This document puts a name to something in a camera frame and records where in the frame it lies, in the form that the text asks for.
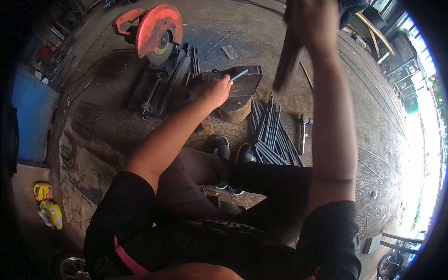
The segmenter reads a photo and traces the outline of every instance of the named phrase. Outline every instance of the workshop floor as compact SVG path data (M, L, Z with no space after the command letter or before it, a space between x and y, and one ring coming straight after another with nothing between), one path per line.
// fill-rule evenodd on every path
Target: workshop floor
M75 47L65 60L63 74L67 81L64 88L65 93L70 93L70 104L65 116L73 116L81 101L101 106L102 111L93 136L124 157L130 155L143 137L160 124L160 120L149 118L144 121L126 108L143 63L132 51L111 53L112 50L133 47L123 37L113 33L112 22L127 10L136 7L150 9L160 3L173 4L180 11L183 22L186 23L183 41L198 46L203 72L239 65L261 65L263 78L257 89L259 97L256 98L268 99L280 58L285 33L282 18L253 5L237 9L246 3L232 0L142 0L136 4L115 7L108 12L103 12L101 6L96 7L86 23L76 31ZM279 11L284 10L282 4L276 1L259 0L259 3ZM207 53L228 33L231 34ZM407 142L402 135L402 131L406 131L405 113L396 97L391 94L392 89L371 55L343 31L340 32L339 42L340 56L345 61L342 64L353 96L359 145L403 170L408 162L407 150L404 148L407 147ZM237 59L229 60L220 49L228 44L235 49ZM302 62L312 76L312 65L307 52L303 54ZM293 116L313 116L312 92L300 67L287 93L276 95L276 100L284 108L286 129L297 143L299 128ZM239 146L250 140L248 122L230 124L215 116L212 119L215 133L229 139L231 155L234 157ZM306 166L312 166L311 130L308 135L303 158ZM200 128L186 143L187 147L200 150L206 145L207 137ZM362 150L359 151L359 159L384 179L382 181L366 166L359 165L356 200L362 248L365 239L380 230L386 229L390 233L398 231L403 175ZM207 194L221 196L245 207L251 207L263 199L263 196L255 194L246 193L235 197L226 192L204 188ZM371 197L372 191L376 191L376 198ZM382 253L383 251L361 255L363 270L360 279L372 279Z

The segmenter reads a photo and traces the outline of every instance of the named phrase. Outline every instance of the foot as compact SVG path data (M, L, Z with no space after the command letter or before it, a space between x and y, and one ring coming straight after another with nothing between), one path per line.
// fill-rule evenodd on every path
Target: foot
M230 166L230 146L226 137L216 136L213 138L208 145L208 153L217 155L227 168ZM227 188L227 182L217 184L215 187L223 190Z
M235 161L235 167L250 161L257 162L257 156L255 154L255 149L252 147L252 145L246 143L241 145L241 147L238 149L237 160ZM230 186L228 189L234 195L240 195L244 193L243 190L239 188L234 188L232 186Z

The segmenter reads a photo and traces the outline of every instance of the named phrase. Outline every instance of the small hammer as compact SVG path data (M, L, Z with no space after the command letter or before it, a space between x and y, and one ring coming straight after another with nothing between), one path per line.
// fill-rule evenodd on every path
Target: small hammer
M311 120L307 115L301 115L299 121L302 125L302 130L300 131L299 155L303 155L303 152L305 151L305 128L307 124L312 125L313 120Z

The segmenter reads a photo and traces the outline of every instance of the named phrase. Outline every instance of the yellow bottle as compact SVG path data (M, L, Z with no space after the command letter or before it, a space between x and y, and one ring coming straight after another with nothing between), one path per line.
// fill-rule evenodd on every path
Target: yellow bottle
M49 200L53 198L52 186L47 182L38 182L34 184L34 198L37 201Z

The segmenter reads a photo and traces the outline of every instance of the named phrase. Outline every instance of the wheel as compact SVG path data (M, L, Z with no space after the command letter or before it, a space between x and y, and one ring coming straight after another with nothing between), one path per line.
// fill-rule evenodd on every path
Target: wheel
M56 277L60 280L90 280L83 258L62 257L55 262Z
M398 268L395 264L392 264L397 263L397 260L398 257L394 252L385 254L379 261L378 267L376 268L376 273L378 276L385 277L391 275Z

